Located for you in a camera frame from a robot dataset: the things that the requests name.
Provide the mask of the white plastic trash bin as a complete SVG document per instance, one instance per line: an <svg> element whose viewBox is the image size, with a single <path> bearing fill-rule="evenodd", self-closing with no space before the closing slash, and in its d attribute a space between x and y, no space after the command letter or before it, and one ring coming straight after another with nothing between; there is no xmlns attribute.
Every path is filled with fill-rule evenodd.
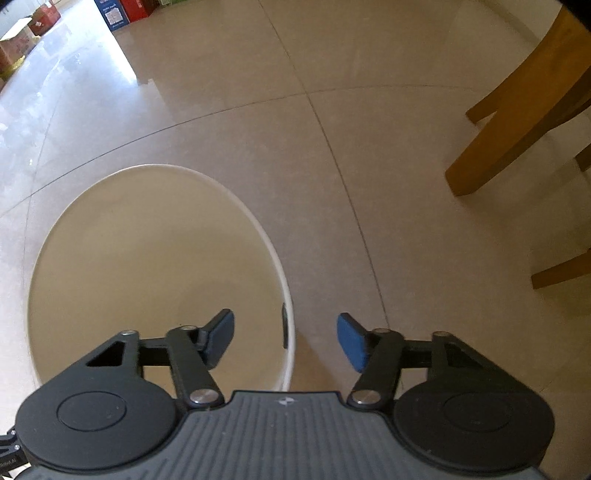
<svg viewBox="0 0 591 480"><path fill-rule="evenodd" d="M46 382L123 330L161 337L222 309L235 336L213 372L221 391L287 390L293 302L262 225L197 171L123 169L80 194L41 247L27 305L33 365Z"/></svg>

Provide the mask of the wooden chair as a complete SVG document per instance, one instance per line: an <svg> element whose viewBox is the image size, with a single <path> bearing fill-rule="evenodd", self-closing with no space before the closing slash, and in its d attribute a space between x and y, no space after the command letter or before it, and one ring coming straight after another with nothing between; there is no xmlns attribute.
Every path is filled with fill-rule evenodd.
<svg viewBox="0 0 591 480"><path fill-rule="evenodd" d="M474 125L492 117L445 172L455 197L476 193L544 135L590 109L590 7L560 1L559 12L531 54L468 109ZM534 290L590 275L590 143L528 192L528 203L582 200L585 213L566 232L588 240L584 252L531 275Z"/></svg>

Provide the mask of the red carton box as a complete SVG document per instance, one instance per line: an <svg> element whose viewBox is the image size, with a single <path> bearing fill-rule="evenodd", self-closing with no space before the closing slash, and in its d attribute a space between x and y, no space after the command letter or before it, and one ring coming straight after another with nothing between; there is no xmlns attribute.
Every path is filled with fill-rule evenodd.
<svg viewBox="0 0 591 480"><path fill-rule="evenodd" d="M121 0L130 23L148 18L159 6L158 0Z"/></svg>

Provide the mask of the blue carton box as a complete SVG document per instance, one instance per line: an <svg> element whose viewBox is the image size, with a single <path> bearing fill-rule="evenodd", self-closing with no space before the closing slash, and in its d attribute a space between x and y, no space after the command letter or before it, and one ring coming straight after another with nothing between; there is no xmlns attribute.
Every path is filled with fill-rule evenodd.
<svg viewBox="0 0 591 480"><path fill-rule="evenodd" d="M127 14L119 0L95 0L94 3L111 32L129 24Z"/></svg>

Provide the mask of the cardboard box with red print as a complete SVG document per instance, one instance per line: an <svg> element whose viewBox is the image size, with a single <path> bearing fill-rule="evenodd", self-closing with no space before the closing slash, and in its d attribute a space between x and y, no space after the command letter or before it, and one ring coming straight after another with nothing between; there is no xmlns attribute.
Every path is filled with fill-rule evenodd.
<svg viewBox="0 0 591 480"><path fill-rule="evenodd" d="M31 15L28 26L35 36L43 36L60 20L61 14L52 1L40 5Z"/></svg>

